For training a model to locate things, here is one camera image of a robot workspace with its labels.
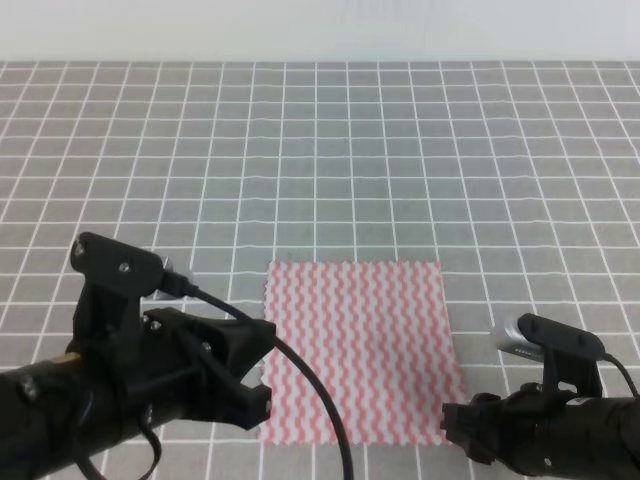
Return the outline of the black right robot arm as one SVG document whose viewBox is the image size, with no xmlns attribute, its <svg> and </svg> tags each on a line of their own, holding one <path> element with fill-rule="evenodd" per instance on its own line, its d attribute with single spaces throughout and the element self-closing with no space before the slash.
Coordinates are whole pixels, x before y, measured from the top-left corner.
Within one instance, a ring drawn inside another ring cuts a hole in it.
<svg viewBox="0 0 640 480">
<path fill-rule="evenodd" d="M 479 393 L 442 412 L 446 439 L 480 464 L 499 462 L 529 477 L 639 477 L 635 397 L 579 397 L 526 383 L 508 397 Z"/>
</svg>

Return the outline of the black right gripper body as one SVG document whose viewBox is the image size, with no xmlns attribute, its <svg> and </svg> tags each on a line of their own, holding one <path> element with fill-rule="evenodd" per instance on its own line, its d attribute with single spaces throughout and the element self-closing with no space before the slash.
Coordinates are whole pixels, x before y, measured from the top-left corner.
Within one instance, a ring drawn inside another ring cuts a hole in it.
<svg viewBox="0 0 640 480">
<path fill-rule="evenodd" d="M 464 408 L 466 456 L 483 465 L 498 462 L 523 475 L 549 475 L 553 461 L 536 444 L 536 432 L 554 394 L 544 383 L 526 383 L 504 398 L 474 395 Z"/>
</svg>

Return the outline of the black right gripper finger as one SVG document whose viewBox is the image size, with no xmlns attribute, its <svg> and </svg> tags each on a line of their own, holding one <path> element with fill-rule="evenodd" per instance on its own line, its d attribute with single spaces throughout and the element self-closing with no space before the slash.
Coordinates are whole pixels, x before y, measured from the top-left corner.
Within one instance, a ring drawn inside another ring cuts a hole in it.
<svg viewBox="0 0 640 480">
<path fill-rule="evenodd" d="M 450 443 L 460 447 L 468 459 L 479 464 L 488 464 L 486 449 L 473 435 L 455 428 L 447 428 L 446 438 Z"/>
<path fill-rule="evenodd" d="M 465 430 L 473 426 L 473 407 L 469 404 L 442 405 L 442 430 Z"/>
</svg>

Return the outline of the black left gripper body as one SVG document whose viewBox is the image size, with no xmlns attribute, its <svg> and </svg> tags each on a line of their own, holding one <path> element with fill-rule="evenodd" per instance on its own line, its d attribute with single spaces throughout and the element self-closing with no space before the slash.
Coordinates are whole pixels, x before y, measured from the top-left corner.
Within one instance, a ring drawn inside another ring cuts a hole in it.
<svg viewBox="0 0 640 480">
<path fill-rule="evenodd" d="M 165 307 L 77 308 L 69 345 L 83 440 L 126 440 L 173 419 L 199 420 L 217 392 L 205 361 L 220 358 L 220 323 Z"/>
</svg>

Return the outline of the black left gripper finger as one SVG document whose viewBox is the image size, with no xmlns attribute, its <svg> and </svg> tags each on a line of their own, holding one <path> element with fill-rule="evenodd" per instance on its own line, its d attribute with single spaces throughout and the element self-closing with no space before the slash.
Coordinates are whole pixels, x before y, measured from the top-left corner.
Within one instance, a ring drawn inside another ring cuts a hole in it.
<svg viewBox="0 0 640 480">
<path fill-rule="evenodd" d="M 251 430 L 271 416 L 272 390 L 254 380 L 252 370 L 228 379 L 213 377 L 199 398 L 199 420 Z"/>
<path fill-rule="evenodd" d="M 240 382 L 273 349 L 276 326 L 268 321 L 204 319 L 199 324 L 199 343 L 207 343 L 209 359 Z"/>
</svg>

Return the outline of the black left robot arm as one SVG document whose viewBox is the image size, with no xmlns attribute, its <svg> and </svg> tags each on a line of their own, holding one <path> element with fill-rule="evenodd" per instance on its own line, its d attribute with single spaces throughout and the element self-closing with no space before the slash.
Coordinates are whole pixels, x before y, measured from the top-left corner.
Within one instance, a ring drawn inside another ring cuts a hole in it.
<svg viewBox="0 0 640 480">
<path fill-rule="evenodd" d="M 137 435 L 161 455 L 156 428 L 173 420 L 250 430 L 270 417 L 269 387 L 243 378 L 273 348 L 274 324 L 147 312 L 138 359 L 117 370 L 87 354 L 1 375 L 1 476 L 40 479 Z"/>
</svg>

